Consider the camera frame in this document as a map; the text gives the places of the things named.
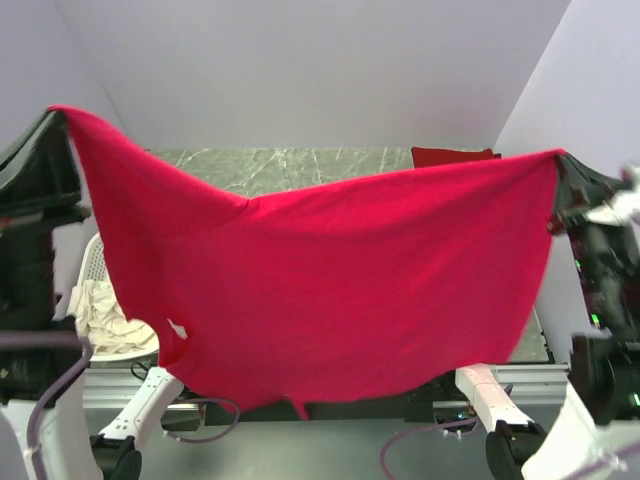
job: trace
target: red cloth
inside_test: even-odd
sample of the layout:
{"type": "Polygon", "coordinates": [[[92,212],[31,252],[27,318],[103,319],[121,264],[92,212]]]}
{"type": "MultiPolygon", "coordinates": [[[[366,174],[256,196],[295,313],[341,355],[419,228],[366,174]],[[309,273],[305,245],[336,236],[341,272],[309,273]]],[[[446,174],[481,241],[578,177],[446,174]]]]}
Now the red cloth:
{"type": "Polygon", "coordinates": [[[411,149],[411,156],[413,157],[413,166],[415,168],[500,158],[500,154],[494,154],[490,148],[479,152],[461,152],[459,150],[446,150],[442,148],[413,147],[411,149]]]}
{"type": "Polygon", "coordinates": [[[516,346],[551,243],[558,151],[247,199],[52,108],[67,115],[124,312],[200,395],[244,410],[286,398],[303,413],[504,363],[516,346]]]}

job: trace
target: cable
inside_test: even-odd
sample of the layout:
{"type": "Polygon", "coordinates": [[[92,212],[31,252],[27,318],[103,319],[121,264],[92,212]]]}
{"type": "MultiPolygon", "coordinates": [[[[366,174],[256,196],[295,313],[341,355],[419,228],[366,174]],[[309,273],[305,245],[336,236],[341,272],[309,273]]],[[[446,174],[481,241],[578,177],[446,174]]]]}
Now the cable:
{"type": "MultiPolygon", "coordinates": [[[[512,384],[507,385],[504,388],[504,391],[507,395],[511,396],[511,392],[513,391],[513,385],[512,384]]],[[[477,416],[474,416],[471,418],[467,418],[465,420],[460,420],[459,422],[437,423],[433,425],[427,425],[424,427],[414,428],[411,430],[407,430],[405,432],[400,432],[399,434],[392,437],[391,440],[389,440],[387,443],[385,443],[382,449],[380,450],[380,456],[379,456],[380,468],[382,468],[382,471],[387,476],[388,480],[397,480],[396,477],[394,477],[393,474],[391,473],[391,470],[389,470],[389,467],[387,466],[387,461],[386,461],[387,452],[395,443],[399,442],[403,438],[409,437],[416,433],[432,432],[434,430],[444,430],[445,433],[448,433],[447,430],[449,428],[473,425],[473,428],[469,432],[459,434],[459,438],[462,438],[462,437],[466,437],[469,435],[473,435],[474,433],[477,433],[479,431],[478,430],[479,423],[480,423],[480,419],[477,416]]]]}
{"type": "Polygon", "coordinates": [[[579,470],[576,470],[574,473],[566,477],[564,480],[579,480],[582,478],[588,478],[589,475],[592,475],[603,468],[610,467],[611,465],[620,466],[621,462],[628,461],[631,457],[640,454],[640,442],[633,443],[631,445],[627,445],[620,450],[617,450],[609,457],[603,455],[597,462],[592,465],[587,465],[586,467],[582,467],[579,470]]]}
{"type": "Polygon", "coordinates": [[[209,437],[209,438],[183,438],[183,437],[179,437],[173,432],[167,432],[167,431],[164,432],[164,435],[166,435],[169,438],[173,438],[176,442],[191,443],[191,444],[214,442],[216,440],[220,440],[222,437],[229,434],[231,430],[236,428],[236,425],[238,425],[238,422],[240,421],[240,407],[236,402],[234,402],[233,400],[229,400],[228,398],[190,398],[189,400],[186,400],[186,402],[217,403],[217,404],[231,405],[235,410],[235,417],[233,418],[231,425],[229,425],[225,430],[223,430],[222,433],[218,433],[217,435],[214,435],[213,437],[209,437]]]}
{"type": "Polygon", "coordinates": [[[146,365],[144,365],[142,362],[135,362],[131,364],[131,367],[129,367],[129,370],[131,371],[131,375],[133,375],[134,377],[136,377],[138,380],[140,380],[141,382],[144,382],[147,379],[147,375],[149,373],[149,368],[146,365]],[[138,373],[136,373],[135,371],[135,367],[138,367],[142,370],[144,370],[144,376],[139,375],[138,373]]]}
{"type": "Polygon", "coordinates": [[[88,338],[78,338],[71,332],[0,332],[0,350],[20,350],[34,347],[82,348],[82,357],[45,390],[36,402],[36,406],[33,408],[27,423],[25,460],[31,457],[33,471],[38,480],[48,480],[49,477],[44,466],[41,445],[38,439],[40,417],[49,400],[89,365],[93,355],[93,347],[88,338]]]}
{"type": "Polygon", "coordinates": [[[406,432],[401,432],[398,435],[391,438],[391,440],[389,440],[387,443],[385,443],[384,447],[382,447],[382,450],[380,450],[380,456],[379,456],[380,467],[382,468],[382,471],[384,472],[384,474],[387,476],[389,480],[397,480],[396,477],[394,477],[393,474],[391,473],[391,470],[389,470],[389,467],[387,467],[387,462],[385,460],[387,452],[396,442],[402,440],[403,438],[414,435],[416,433],[431,432],[433,430],[441,430],[443,428],[463,427],[465,425],[472,425],[477,422],[478,422],[478,417],[472,417],[466,420],[461,420],[459,422],[438,423],[435,425],[427,425],[425,427],[414,428],[412,430],[407,430],[406,432]]]}

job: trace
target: marble tabletop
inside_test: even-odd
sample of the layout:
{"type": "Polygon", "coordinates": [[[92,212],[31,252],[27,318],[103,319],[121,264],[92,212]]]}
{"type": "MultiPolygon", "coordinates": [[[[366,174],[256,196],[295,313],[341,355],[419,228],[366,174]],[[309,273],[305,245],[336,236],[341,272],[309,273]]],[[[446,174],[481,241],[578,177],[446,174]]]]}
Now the marble tabletop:
{"type": "MultiPolygon", "coordinates": [[[[406,148],[283,148],[151,150],[216,187],[249,197],[346,178],[413,168],[406,148]]],[[[535,313],[512,362],[546,362],[545,339],[535,313]]]]}

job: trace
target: white wall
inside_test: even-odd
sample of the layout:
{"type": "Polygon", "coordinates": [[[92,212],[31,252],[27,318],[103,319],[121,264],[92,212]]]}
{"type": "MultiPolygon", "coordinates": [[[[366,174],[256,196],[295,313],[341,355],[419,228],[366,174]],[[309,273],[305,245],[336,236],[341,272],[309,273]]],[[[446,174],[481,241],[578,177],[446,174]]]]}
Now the white wall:
{"type": "MultiPolygon", "coordinates": [[[[607,175],[640,159],[640,2],[573,0],[502,131],[505,154],[564,147],[607,175]]],[[[591,331],[566,238],[556,239],[537,303],[560,361],[591,331]]]]}
{"type": "Polygon", "coordinates": [[[57,0],[148,147],[493,145],[569,0],[57,0]]]}
{"type": "MultiPolygon", "coordinates": [[[[120,125],[53,0],[0,2],[0,61],[0,151],[54,103],[80,106],[120,125]]],[[[94,232],[91,221],[56,230],[59,292],[68,293],[75,283],[82,252],[94,232]]]]}

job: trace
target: crumpled white fabric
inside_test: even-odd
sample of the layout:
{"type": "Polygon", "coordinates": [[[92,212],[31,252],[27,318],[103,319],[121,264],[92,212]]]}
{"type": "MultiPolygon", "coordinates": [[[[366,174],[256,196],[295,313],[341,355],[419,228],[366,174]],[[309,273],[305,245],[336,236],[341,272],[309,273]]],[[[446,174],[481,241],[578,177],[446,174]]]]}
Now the crumpled white fabric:
{"type": "Polygon", "coordinates": [[[88,337],[94,355],[156,350],[158,337],[141,320],[127,322],[110,282],[85,280],[73,288],[69,313],[76,317],[78,335],[88,337]]]}

